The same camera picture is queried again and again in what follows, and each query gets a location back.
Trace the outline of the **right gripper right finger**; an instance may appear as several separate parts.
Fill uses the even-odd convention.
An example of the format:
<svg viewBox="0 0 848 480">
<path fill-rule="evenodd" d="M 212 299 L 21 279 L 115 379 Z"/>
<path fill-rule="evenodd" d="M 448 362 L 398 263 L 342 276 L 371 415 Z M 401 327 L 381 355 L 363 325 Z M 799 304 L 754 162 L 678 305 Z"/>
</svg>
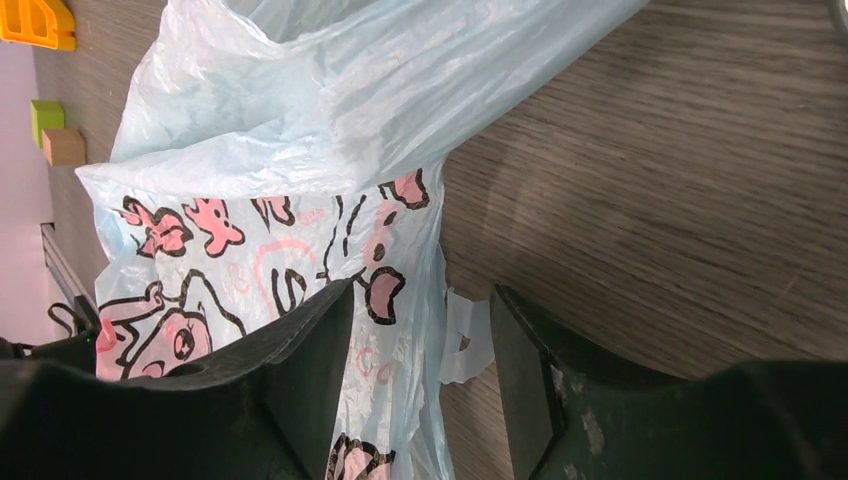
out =
<svg viewBox="0 0 848 480">
<path fill-rule="evenodd" d="M 561 324 L 513 289 L 490 303 L 518 479 L 843 479 L 847 366 L 751 360 L 683 379 Z"/>
</svg>

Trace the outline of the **light blue plastic bag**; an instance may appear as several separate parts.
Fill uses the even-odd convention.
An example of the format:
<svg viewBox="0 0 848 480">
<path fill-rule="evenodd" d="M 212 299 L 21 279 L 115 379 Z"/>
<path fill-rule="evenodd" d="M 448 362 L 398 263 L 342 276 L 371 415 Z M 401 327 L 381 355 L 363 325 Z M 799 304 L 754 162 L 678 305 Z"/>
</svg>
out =
<svg viewBox="0 0 848 480">
<path fill-rule="evenodd" d="M 454 477 L 449 153 L 638 1 L 170 1 L 110 159 L 77 170 L 108 265 L 104 380 L 161 377 L 353 282 L 332 479 Z"/>
</svg>

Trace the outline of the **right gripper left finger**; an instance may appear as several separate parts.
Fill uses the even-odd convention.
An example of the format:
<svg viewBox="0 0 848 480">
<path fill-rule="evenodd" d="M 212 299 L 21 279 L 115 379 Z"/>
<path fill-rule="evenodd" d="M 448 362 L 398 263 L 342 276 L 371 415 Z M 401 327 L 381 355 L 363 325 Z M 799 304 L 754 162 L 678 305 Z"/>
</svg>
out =
<svg viewBox="0 0 848 480">
<path fill-rule="evenodd" d="M 320 479 L 353 315 L 336 281 L 162 378 L 1 364 L 5 479 Z"/>
</svg>

